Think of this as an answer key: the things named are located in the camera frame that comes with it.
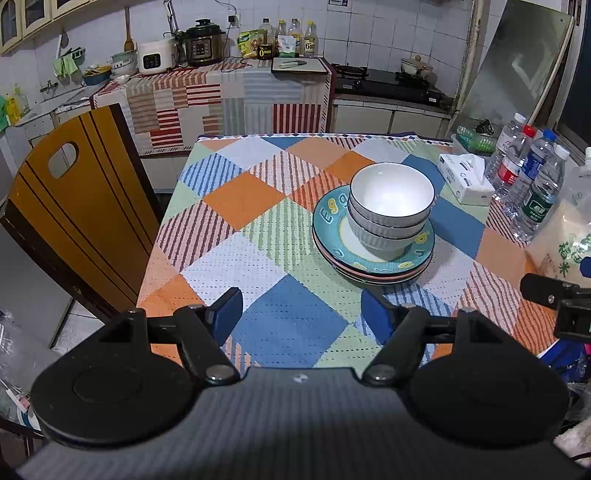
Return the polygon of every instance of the wooden chair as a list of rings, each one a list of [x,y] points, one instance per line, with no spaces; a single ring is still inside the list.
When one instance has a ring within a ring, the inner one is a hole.
[[[135,307],[161,220],[117,104],[45,136],[0,209],[27,254],[102,320]]]

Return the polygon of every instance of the rice cooker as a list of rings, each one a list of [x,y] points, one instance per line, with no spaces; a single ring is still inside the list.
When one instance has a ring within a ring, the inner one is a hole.
[[[175,38],[142,43],[138,46],[138,67],[142,75],[154,75],[176,67],[178,43]]]
[[[183,34],[187,63],[191,67],[211,65],[223,59],[223,32],[208,18],[197,20],[196,25]]]

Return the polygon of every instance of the stack of plates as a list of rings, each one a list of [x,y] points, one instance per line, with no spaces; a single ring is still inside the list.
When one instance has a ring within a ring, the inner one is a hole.
[[[338,187],[324,195],[314,209],[312,230],[316,247],[329,264],[350,280],[389,285],[420,275],[433,256],[435,234],[427,219],[412,243],[388,252],[367,247],[351,227],[350,188]]]

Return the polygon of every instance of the pressure cooker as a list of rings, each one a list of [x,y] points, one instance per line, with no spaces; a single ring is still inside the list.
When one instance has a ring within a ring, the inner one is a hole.
[[[197,20],[196,25],[183,34],[187,63],[191,67],[211,65],[223,59],[223,32],[208,18]]]

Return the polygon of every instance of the patchwork tablecloth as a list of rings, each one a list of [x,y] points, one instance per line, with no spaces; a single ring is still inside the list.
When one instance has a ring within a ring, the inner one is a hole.
[[[140,155],[191,150],[200,135],[324,132],[331,74],[271,73],[271,61],[136,75],[110,82],[95,108],[118,103]]]
[[[211,304],[239,287],[244,313],[225,345],[241,373],[250,365],[352,366],[380,346],[361,315],[361,288],[338,274],[311,238],[312,211],[360,168],[395,161],[427,175],[439,196],[430,215],[433,260],[415,281],[383,288],[393,303],[449,315],[473,306],[532,353],[553,341],[549,310],[525,301],[532,268],[496,204],[460,205],[436,161],[448,143],[415,135],[261,135],[199,140],[160,227],[138,306],[169,315]],[[429,346],[425,360],[445,351]],[[153,346],[178,360],[176,347]]]

